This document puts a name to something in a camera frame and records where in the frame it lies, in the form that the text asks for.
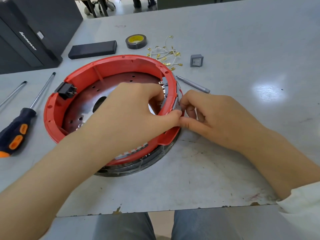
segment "roll of black tape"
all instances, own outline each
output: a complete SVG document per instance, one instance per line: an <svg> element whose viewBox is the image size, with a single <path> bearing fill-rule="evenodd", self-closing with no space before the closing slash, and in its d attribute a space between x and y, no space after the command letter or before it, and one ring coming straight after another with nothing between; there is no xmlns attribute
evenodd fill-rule
<svg viewBox="0 0 320 240"><path fill-rule="evenodd" d="M143 34L134 34L129 36L125 43L129 49L138 50L147 45L147 37Z"/></svg>

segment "hand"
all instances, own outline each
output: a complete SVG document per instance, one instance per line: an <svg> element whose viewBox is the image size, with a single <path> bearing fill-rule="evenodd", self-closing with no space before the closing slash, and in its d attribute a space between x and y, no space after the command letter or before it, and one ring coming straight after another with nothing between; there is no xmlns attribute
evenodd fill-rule
<svg viewBox="0 0 320 240"><path fill-rule="evenodd" d="M100 157L116 157L178 125L180 110L164 116L150 112L148 103L163 100L158 84L121 83L76 132L89 138Z"/></svg>
<svg viewBox="0 0 320 240"><path fill-rule="evenodd" d="M189 90L180 100L180 106L189 116L179 119L181 127L241 153L251 147L258 132L267 130L230 96Z"/></svg>

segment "white sleeve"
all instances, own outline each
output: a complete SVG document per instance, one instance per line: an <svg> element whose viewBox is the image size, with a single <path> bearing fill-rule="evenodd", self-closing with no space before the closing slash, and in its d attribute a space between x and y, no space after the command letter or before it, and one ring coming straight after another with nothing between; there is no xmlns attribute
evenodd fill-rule
<svg viewBox="0 0 320 240"><path fill-rule="evenodd" d="M320 239L320 182L291 190L291 195L277 202L281 215L304 240Z"/></svg>

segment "right hand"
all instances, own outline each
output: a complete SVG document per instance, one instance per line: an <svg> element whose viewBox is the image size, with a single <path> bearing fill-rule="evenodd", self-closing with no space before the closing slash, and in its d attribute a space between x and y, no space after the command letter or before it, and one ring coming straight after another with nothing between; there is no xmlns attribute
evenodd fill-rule
<svg viewBox="0 0 320 240"><path fill-rule="evenodd" d="M234 98L189 90L180 100L188 117L179 125L242 154L268 131Z"/></svg>

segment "left hand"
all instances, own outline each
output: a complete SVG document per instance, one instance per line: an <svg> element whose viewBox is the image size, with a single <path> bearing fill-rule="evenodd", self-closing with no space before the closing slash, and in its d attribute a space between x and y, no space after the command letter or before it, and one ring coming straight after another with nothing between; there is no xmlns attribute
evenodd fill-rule
<svg viewBox="0 0 320 240"><path fill-rule="evenodd" d="M180 110L158 116L148 104L164 100L160 85L152 83L120 83L86 123L72 134L79 133L96 150L96 156L108 157L134 149L172 127L178 126Z"/></svg>

